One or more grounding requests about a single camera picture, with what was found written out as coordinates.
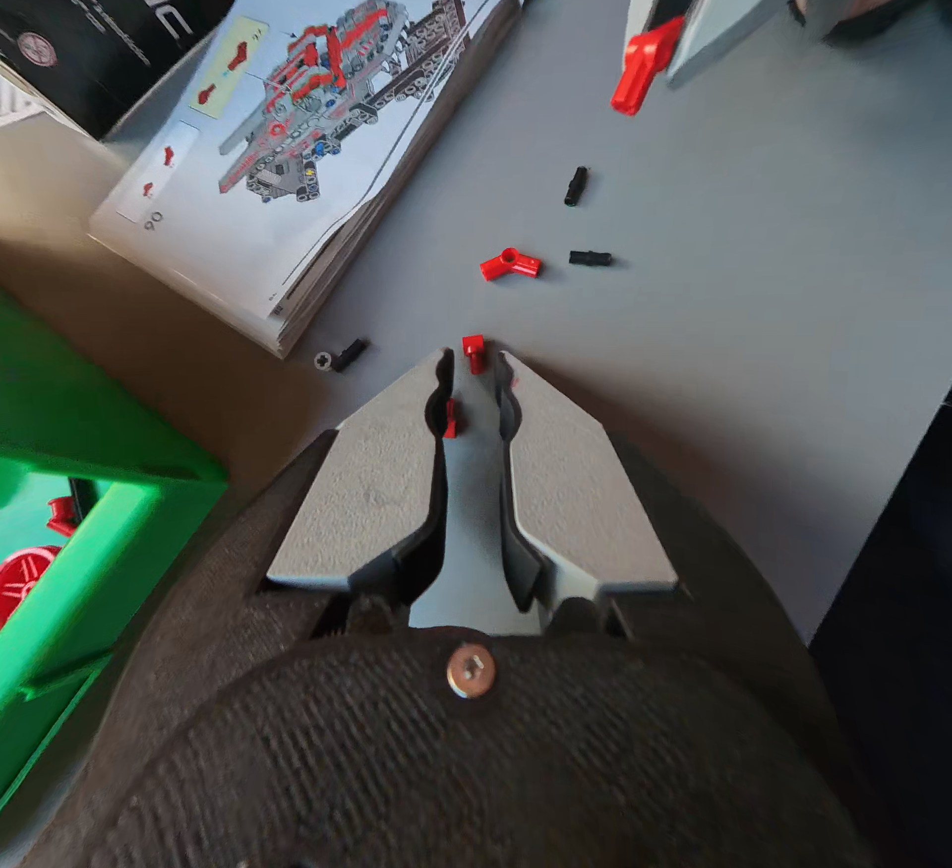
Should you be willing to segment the lego instruction booklet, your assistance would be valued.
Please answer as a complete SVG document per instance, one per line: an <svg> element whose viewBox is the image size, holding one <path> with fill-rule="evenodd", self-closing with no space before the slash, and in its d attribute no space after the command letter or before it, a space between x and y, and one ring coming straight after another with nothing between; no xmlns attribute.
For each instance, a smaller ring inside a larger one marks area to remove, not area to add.
<svg viewBox="0 0 952 868"><path fill-rule="evenodd" d="M235 0L89 219L284 359L525 0Z"/></svg>

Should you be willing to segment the red lego wheel hub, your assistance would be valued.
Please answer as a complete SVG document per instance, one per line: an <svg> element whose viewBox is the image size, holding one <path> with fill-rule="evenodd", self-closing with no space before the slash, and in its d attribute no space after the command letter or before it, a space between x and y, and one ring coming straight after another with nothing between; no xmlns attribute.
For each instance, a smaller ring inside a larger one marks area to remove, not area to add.
<svg viewBox="0 0 952 868"><path fill-rule="evenodd" d="M33 546L15 551L1 563L1 627L27 598L62 548Z"/></svg>

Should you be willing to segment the person's legs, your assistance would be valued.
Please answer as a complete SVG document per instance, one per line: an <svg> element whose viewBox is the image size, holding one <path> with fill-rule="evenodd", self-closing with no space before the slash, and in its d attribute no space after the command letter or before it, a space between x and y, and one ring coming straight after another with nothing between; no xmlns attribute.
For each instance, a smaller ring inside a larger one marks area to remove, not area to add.
<svg viewBox="0 0 952 868"><path fill-rule="evenodd" d="M906 863L950 866L950 394L809 650Z"/></svg>

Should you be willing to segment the green plastic bin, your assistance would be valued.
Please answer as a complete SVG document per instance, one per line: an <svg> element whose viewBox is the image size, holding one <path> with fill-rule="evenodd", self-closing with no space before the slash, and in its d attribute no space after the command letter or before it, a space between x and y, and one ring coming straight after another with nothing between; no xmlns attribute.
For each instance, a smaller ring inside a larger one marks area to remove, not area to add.
<svg viewBox="0 0 952 868"><path fill-rule="evenodd" d="M1 306L2 560L62 548L1 633L2 807L113 658L228 487L213 457L7 294ZM72 496L70 540L48 503Z"/></svg>

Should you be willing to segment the red angled lego connector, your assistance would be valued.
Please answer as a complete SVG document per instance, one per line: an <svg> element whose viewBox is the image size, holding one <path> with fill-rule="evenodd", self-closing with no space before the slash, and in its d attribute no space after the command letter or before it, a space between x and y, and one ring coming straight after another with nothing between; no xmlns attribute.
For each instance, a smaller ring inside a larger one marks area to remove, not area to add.
<svg viewBox="0 0 952 868"><path fill-rule="evenodd" d="M499 255L483 261L479 269L485 281L495 281L509 275L537 279L541 274L542 261L514 247L508 247Z"/></svg>
<svg viewBox="0 0 952 868"><path fill-rule="evenodd" d="M614 111L634 117L656 76L670 64L684 28L684 15L632 37L625 48L624 70L611 98Z"/></svg>

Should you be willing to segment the black grey lego axle pin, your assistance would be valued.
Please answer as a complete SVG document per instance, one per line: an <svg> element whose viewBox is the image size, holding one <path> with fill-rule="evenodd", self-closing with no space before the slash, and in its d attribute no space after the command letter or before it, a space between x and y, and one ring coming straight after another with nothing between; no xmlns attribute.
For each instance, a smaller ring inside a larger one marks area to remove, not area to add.
<svg viewBox="0 0 952 868"><path fill-rule="evenodd" d="M356 362L363 353L370 348L370 342L364 338L356 338L344 350L338 353L321 351L315 354L313 364L315 369L322 373L345 372Z"/></svg>

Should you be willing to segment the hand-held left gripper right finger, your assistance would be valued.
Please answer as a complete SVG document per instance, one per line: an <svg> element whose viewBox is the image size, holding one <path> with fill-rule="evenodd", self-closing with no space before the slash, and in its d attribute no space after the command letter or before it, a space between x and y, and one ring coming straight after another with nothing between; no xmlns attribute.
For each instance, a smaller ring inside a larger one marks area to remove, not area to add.
<svg viewBox="0 0 952 868"><path fill-rule="evenodd" d="M502 560L517 609L605 627L623 605L657 611L680 577L597 419L508 351L497 355Z"/></svg>

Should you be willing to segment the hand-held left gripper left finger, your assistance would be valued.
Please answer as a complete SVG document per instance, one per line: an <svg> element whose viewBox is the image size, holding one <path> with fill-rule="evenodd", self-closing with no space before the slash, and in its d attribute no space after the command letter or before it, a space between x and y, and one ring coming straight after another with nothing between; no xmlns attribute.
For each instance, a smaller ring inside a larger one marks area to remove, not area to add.
<svg viewBox="0 0 952 868"><path fill-rule="evenodd" d="M445 557L444 435L454 356L440 348L342 421L269 582L411 605Z"/></svg>

